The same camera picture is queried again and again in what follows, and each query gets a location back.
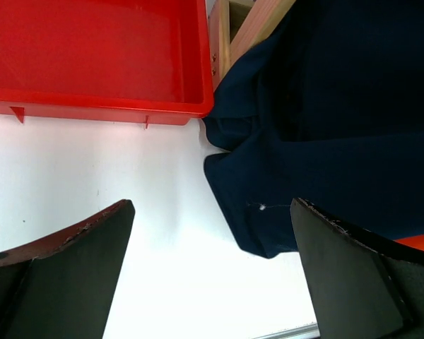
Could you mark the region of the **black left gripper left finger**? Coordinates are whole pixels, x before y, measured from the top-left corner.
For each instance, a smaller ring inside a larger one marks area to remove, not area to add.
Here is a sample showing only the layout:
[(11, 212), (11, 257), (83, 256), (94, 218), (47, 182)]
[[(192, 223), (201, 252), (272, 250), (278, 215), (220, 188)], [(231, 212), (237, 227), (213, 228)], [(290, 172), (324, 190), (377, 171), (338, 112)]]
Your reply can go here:
[(0, 338), (102, 338), (134, 221), (130, 200), (0, 252)]

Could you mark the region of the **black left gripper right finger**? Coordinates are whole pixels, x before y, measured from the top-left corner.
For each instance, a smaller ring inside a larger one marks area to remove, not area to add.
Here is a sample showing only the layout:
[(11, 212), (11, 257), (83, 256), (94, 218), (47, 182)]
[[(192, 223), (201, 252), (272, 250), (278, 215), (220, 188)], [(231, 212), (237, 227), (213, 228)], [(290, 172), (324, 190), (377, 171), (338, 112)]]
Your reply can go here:
[(424, 251), (301, 198), (290, 215), (321, 338), (424, 338)]

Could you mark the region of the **navy blue shorts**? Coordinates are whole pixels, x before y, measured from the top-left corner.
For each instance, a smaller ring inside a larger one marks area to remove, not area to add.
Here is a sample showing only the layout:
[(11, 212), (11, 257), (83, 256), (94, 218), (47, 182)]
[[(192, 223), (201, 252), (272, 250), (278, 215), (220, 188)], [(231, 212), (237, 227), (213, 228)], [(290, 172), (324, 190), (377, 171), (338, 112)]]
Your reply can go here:
[(424, 234), (424, 1), (297, 1), (204, 124), (241, 250), (296, 251), (294, 198), (388, 239)]

